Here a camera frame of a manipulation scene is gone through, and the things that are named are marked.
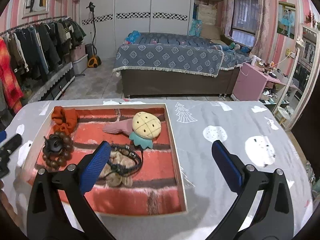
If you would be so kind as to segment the white sliding door wardrobe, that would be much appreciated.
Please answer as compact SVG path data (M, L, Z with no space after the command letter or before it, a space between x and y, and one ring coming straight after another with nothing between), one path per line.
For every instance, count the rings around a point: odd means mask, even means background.
M79 20L84 42L109 59L134 30L186 35L190 7L191 0L80 0Z

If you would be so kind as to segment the pink fabric hair bow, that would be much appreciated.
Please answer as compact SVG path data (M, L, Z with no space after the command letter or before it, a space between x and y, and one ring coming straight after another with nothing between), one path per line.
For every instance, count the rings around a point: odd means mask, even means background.
M132 119L108 122L103 127L103 132L110 134L124 133L125 135L130 135L133 132Z

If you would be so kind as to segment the white tray red brick liner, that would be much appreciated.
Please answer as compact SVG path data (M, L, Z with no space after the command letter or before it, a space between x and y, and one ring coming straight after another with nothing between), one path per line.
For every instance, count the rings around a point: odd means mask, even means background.
M132 174L133 186L128 188L107 187L98 184L85 194L94 211L108 216L164 216L187 212L185 189L180 171L180 162L172 132L168 108L163 103L133 103L130 105L116 104L94 106L62 106L74 108L78 115L75 131L69 138L73 146L72 153L66 153L56 160L53 169L63 170L69 164L78 164L87 154L91 154L98 145L107 141L128 156L130 151L143 158L141 168ZM51 171L43 155L45 138L54 133L51 115L52 109L40 127L28 156L23 164L22 179L33 184L37 172L41 168ZM161 122L161 133L153 141L153 149L141 150L133 144L124 133L110 134L103 132L108 122L133 119L138 112L155 115Z

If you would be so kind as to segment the bed with blue patterned cover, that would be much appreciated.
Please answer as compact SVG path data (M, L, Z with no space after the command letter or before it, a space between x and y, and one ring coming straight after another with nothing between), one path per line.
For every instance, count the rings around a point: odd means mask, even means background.
M197 36L138 33L116 53L126 97L232 93L248 54Z

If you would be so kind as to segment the orange fabric scrunchie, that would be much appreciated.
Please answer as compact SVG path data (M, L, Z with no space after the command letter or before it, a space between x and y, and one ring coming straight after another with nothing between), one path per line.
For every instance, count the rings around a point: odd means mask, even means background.
M77 126L79 115L77 111L72 109L65 109L61 106L55 106L51 115L54 122L54 132L64 132L66 135L72 134Z

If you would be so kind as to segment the white storage box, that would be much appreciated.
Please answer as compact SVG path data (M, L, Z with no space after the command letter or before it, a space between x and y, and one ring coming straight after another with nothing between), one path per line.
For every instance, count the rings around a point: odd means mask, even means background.
M73 61L72 65L73 65L74 74L75 75L82 74L87 69L87 63L88 63L87 54L85 54L80 59Z

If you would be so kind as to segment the window with pink curtains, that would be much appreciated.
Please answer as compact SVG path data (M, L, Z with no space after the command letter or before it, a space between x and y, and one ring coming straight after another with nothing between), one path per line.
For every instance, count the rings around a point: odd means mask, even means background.
M267 40L270 0L223 0L221 31L261 56Z

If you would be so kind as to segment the pineapple plush hair clip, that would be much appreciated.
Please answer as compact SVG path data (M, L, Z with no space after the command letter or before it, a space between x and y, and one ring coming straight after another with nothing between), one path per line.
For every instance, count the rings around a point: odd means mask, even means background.
M132 119L132 132L129 139L143 150L153 149L153 141L158 138L162 127L159 118L147 112L138 112Z

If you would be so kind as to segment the wedding photo poster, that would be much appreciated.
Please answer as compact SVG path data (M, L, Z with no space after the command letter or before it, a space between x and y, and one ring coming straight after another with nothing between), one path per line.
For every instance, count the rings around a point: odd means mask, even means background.
M295 38L296 6L292 3L278 3L277 33Z

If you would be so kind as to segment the grey polar bear tablecloth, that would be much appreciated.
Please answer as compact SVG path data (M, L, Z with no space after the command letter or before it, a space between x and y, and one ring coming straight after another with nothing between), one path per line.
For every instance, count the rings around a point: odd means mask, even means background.
M55 106L94 106L163 103L168 108L187 212L164 216L108 216L98 213L117 239L205 239L223 219L236 194L215 163L211 147L216 140L245 164L260 171L284 171L289 184L298 232L313 213L311 188L305 167L286 132L272 113L257 101L209 102L189 100L121 101L84 99L39 101L24 106L7 127L7 135L21 133L23 144L11 156L4 192L25 223L31 186L21 177L30 147L48 113Z

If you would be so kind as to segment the pink bedside cabinet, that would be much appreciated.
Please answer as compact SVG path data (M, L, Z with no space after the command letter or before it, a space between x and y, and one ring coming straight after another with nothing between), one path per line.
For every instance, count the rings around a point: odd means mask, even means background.
M280 97L285 88L285 83L269 75L263 74L261 68L244 63L239 69L232 91L232 98L236 101L259 101L265 89L276 89Z

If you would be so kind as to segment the beige fluffy scrunchie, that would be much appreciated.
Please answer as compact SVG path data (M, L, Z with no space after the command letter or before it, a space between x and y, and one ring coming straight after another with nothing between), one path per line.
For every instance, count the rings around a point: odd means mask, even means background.
M119 151L112 151L109 160L98 177L98 184L107 187L133 186L133 178L129 175L130 171L125 171L134 167L136 163Z

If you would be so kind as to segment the clothes rack with hanging clothes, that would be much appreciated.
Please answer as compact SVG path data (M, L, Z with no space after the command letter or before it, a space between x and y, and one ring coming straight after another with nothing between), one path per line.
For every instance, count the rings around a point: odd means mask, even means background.
M74 81L86 34L66 16L27 22L1 33L1 111L60 98Z

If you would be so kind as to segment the white framed standing mirror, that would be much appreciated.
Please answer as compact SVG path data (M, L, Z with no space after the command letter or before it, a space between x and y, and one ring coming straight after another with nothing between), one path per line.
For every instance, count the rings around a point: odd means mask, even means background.
M302 114L319 75L319 31L301 25L295 49L293 66L287 76L276 72L282 84L274 86L278 91L272 113L286 131Z

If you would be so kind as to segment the yellow black garment steamer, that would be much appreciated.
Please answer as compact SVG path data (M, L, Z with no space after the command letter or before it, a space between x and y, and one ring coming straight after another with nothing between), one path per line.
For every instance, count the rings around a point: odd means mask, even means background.
M89 2L89 5L88 5L87 8L89 9L89 11L92 14L92 24L93 24L93 30L94 30L94 34L93 34L93 38L92 38L92 42L91 42L92 56L88 60L88 68L97 68L98 66L101 65L101 59L97 55L97 48L95 46L95 39L96 39L96 35L97 35L97 29L96 29L96 25L95 25L95 16L94 16L95 5L94 5L94 3L93 2Z

